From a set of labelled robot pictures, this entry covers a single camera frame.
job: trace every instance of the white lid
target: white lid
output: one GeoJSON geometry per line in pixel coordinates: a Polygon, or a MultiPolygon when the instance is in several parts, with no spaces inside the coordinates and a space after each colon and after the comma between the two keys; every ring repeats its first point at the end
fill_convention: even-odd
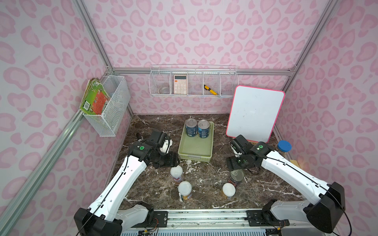
{"type": "Polygon", "coordinates": [[[183,196],[188,195],[191,191],[192,185],[188,181],[183,181],[178,185],[178,192],[183,196]]]}
{"type": "Polygon", "coordinates": [[[235,186],[231,183],[225,183],[222,190],[227,197],[232,197],[236,192],[235,186]]]}
{"type": "Polygon", "coordinates": [[[172,177],[180,177],[182,174],[183,174],[183,168],[181,166],[176,166],[176,167],[172,167],[170,169],[170,174],[172,175],[172,177]]]}

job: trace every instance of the green tray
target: green tray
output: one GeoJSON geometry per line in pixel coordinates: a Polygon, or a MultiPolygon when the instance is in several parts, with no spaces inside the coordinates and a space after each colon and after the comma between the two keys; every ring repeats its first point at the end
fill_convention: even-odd
{"type": "Polygon", "coordinates": [[[178,147],[178,155],[181,159],[210,162],[214,139],[214,122],[209,121],[209,123],[210,130],[207,138],[200,138],[198,134],[194,137],[189,137],[186,134],[184,125],[180,145],[178,147]]]}

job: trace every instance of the whiteboard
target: whiteboard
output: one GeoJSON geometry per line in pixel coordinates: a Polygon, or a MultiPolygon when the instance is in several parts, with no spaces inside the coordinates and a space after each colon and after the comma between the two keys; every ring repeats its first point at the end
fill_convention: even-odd
{"type": "Polygon", "coordinates": [[[235,89],[226,135],[268,142],[285,93],[239,85],[235,89]]]}

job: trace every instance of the blue label can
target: blue label can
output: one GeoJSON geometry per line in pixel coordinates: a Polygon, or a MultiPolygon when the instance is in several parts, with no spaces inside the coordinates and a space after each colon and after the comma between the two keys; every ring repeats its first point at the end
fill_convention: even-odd
{"type": "Polygon", "coordinates": [[[189,137],[194,137],[197,135],[197,121],[195,119],[187,119],[185,121],[186,134],[189,137]]]}
{"type": "Polygon", "coordinates": [[[198,135],[201,138],[207,138],[210,132],[210,123],[207,120],[198,121],[198,135]]]}

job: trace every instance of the pink leopard print wall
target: pink leopard print wall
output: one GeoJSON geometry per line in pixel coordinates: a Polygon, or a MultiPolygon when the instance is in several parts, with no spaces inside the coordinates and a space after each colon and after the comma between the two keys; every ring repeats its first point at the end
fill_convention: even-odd
{"type": "Polygon", "coordinates": [[[73,216],[103,191],[129,124],[125,113],[116,137],[100,137],[84,119],[10,235],[75,235],[73,216]]]}
{"type": "MultiPolygon", "coordinates": [[[[0,2],[0,60],[1,215],[105,68],[68,0],[0,2]]],[[[74,235],[73,214],[104,188],[129,123],[100,138],[84,120],[11,235],[74,235]]]]}
{"type": "Polygon", "coordinates": [[[0,215],[104,66],[69,0],[0,2],[0,215]]]}
{"type": "Polygon", "coordinates": [[[85,0],[115,67],[291,68],[327,0],[85,0]]]}
{"type": "MultiPolygon", "coordinates": [[[[130,107],[135,114],[199,114],[229,113],[233,98],[216,97],[153,97],[149,75],[124,75],[130,90],[130,107]]],[[[239,84],[281,90],[287,76],[239,76],[239,84]]]]}
{"type": "MultiPolygon", "coordinates": [[[[342,1],[277,120],[304,170],[344,186],[353,236],[378,230],[377,12],[377,1],[342,1]]],[[[345,216],[338,229],[348,235],[345,216]]]]}

